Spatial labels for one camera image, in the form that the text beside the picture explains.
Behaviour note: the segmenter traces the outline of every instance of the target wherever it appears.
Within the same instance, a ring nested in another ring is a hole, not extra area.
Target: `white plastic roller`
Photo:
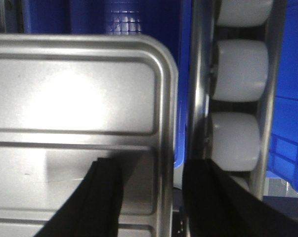
[[[243,113],[212,113],[212,159],[225,171],[252,171],[260,151],[258,124]]]
[[[257,101],[262,96],[268,75],[268,52],[264,42],[228,39],[217,42],[212,84],[214,100]]]
[[[268,18],[273,0],[222,0],[216,24],[228,27],[262,25]]]

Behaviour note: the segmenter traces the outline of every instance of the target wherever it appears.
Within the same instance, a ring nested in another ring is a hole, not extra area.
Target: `black object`
[[[99,158],[35,237],[117,237],[122,200],[123,179],[118,163]]]
[[[188,160],[183,196],[192,237],[292,237],[298,223],[256,199],[212,160]]]

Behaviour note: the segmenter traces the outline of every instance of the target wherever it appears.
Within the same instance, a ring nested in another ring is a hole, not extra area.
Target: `metal tray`
[[[0,35],[0,237],[35,234],[107,157],[119,236],[169,236],[176,83],[150,37]]]

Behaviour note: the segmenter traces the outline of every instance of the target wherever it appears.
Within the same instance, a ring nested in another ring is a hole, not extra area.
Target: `blue crate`
[[[150,35],[179,68],[175,168],[185,158],[191,0],[22,0],[24,31]]]
[[[298,0],[287,4],[268,169],[298,191]]]

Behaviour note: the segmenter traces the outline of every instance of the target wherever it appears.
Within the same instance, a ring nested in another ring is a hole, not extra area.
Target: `blue plastic crate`
[[[287,4],[268,169],[298,191],[298,0]]]
[[[191,0],[22,0],[24,31],[47,34],[150,35],[179,68],[174,166],[185,157]]]

